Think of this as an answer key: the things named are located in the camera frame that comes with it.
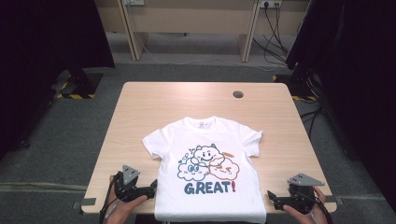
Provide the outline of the person's right hand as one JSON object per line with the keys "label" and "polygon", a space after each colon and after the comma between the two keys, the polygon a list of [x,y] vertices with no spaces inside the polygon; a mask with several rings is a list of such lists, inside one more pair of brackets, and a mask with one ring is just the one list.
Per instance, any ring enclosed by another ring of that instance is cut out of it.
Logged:
{"label": "person's right hand", "polygon": [[309,214],[302,214],[289,205],[284,205],[283,209],[299,224],[328,224],[328,220],[318,204],[315,204]]}

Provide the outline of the black curtain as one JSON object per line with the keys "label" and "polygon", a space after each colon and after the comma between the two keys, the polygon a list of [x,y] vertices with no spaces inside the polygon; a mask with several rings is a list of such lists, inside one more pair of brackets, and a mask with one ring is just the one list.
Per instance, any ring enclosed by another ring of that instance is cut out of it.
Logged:
{"label": "black curtain", "polygon": [[113,65],[94,0],[0,0],[0,160],[63,71]]}
{"label": "black curtain", "polygon": [[396,212],[396,0],[311,0],[287,58],[320,80],[352,157]]}

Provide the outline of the white printed t-shirt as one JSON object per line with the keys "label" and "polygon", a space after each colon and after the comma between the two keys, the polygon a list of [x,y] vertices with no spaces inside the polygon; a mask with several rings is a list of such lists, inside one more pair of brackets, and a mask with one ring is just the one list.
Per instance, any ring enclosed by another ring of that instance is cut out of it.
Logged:
{"label": "white printed t-shirt", "polygon": [[261,139],[261,131],[219,117],[186,117],[145,136],[144,147],[160,161],[155,218],[264,224],[251,160],[260,155]]}

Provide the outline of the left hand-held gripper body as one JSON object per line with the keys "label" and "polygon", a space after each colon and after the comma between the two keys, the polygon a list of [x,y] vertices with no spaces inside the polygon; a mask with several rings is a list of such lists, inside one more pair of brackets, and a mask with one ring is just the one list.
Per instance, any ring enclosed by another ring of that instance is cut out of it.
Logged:
{"label": "left hand-held gripper body", "polygon": [[126,164],[114,177],[114,192],[117,198],[125,203],[146,195],[151,187],[139,188],[136,183],[140,172]]}

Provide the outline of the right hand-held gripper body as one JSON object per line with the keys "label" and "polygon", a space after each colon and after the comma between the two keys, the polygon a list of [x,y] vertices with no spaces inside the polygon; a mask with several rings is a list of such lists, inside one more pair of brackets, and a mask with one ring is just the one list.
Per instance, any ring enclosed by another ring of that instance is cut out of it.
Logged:
{"label": "right hand-held gripper body", "polygon": [[288,183],[290,196],[276,196],[275,202],[281,202],[283,206],[289,205],[302,214],[309,213],[317,202],[313,187],[324,186],[324,183],[305,174],[290,177]]}

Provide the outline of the grey table corner bracket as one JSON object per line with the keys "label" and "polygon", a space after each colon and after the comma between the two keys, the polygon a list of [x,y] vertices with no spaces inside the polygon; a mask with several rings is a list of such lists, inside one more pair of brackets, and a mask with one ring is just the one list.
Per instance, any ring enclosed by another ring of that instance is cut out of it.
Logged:
{"label": "grey table corner bracket", "polygon": [[338,196],[334,196],[334,195],[332,195],[332,196],[327,195],[326,196],[326,202],[327,203],[336,203],[337,205],[344,205],[345,204],[342,197],[338,197]]}
{"label": "grey table corner bracket", "polygon": [[82,206],[91,206],[95,205],[96,199],[95,198],[84,198],[80,202],[73,202],[72,208],[73,209],[80,209]]}

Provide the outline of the person's left hand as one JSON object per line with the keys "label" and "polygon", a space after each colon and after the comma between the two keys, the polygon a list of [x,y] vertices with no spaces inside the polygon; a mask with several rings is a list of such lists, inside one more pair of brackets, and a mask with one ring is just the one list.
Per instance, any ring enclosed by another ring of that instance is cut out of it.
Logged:
{"label": "person's left hand", "polygon": [[125,224],[134,212],[134,209],[147,199],[148,197],[143,195],[131,202],[125,203],[117,198],[114,187],[111,187],[106,203],[106,214],[110,213],[110,215],[104,219],[103,224]]}

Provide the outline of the black stand base striped tape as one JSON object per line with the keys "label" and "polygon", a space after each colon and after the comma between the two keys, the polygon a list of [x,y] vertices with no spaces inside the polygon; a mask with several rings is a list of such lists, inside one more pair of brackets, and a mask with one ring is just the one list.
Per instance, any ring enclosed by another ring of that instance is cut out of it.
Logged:
{"label": "black stand base striped tape", "polygon": [[314,103],[317,100],[317,97],[306,83],[293,84],[291,82],[291,75],[275,74],[272,76],[272,79],[275,83],[285,84],[288,87],[293,100],[303,101],[306,103]]}
{"label": "black stand base striped tape", "polygon": [[103,77],[103,73],[84,68],[70,72],[64,70],[59,75],[60,89],[57,97],[60,99],[93,99]]}

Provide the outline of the beige wooden desk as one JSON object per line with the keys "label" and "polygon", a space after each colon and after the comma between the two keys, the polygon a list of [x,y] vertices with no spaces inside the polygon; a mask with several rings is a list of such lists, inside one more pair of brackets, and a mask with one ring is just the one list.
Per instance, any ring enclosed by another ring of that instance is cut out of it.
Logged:
{"label": "beige wooden desk", "polygon": [[247,62],[254,35],[296,35],[313,0],[282,0],[279,8],[260,8],[261,0],[94,0],[107,32],[124,32],[134,61],[141,59],[150,33],[235,35]]}

